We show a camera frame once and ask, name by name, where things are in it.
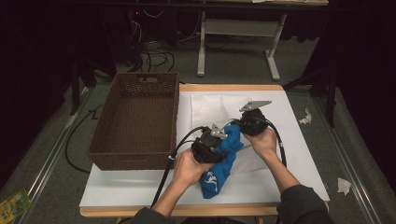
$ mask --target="person's left hand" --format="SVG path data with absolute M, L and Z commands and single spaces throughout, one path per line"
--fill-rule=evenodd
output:
M 175 171 L 172 182 L 187 189 L 195 184 L 204 171 L 210 169 L 213 163 L 199 163 L 195 160 L 192 149 L 186 149 L 179 153 L 175 162 Z

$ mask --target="hand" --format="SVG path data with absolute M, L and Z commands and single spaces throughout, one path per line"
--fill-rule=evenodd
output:
M 199 180 L 204 171 L 212 166 L 213 163 L 201 164 L 196 161 L 192 149 L 189 148 L 177 155 L 172 183 L 187 189 Z
M 265 162 L 276 156 L 276 133 L 274 130 L 266 128 L 263 133 L 256 136 L 247 134 L 244 134 L 244 136 Z

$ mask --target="blue cloth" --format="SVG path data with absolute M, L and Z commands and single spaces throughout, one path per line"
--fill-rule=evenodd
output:
M 217 152 L 227 152 L 228 156 L 222 162 L 214 164 L 212 168 L 205 171 L 199 180 L 205 199 L 211 199 L 220 193 L 227 177 L 230 175 L 236 153 L 244 145 L 241 143 L 241 133 L 238 125 L 227 125 L 224 131 L 228 136 L 215 150 Z

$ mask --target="desk leg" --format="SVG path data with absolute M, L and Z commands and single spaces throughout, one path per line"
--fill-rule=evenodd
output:
M 205 75 L 205 21 L 206 13 L 202 12 L 201 15 L 201 46 L 199 48 L 198 55 L 198 77 L 203 77 Z
M 265 57 L 267 58 L 268 66 L 270 67 L 273 81 L 280 80 L 280 76 L 279 73 L 277 72 L 277 68 L 274 60 L 274 54 L 277 47 L 277 43 L 279 42 L 280 35 L 282 34 L 283 26 L 285 25 L 285 20 L 286 20 L 286 14 L 283 14 L 280 17 L 278 26 L 276 27 L 273 46 L 270 50 L 265 51 Z

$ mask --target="wicker basket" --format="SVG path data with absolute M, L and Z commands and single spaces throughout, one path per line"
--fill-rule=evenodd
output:
M 176 146 L 178 73 L 117 74 L 88 157 L 101 170 L 165 169 Z

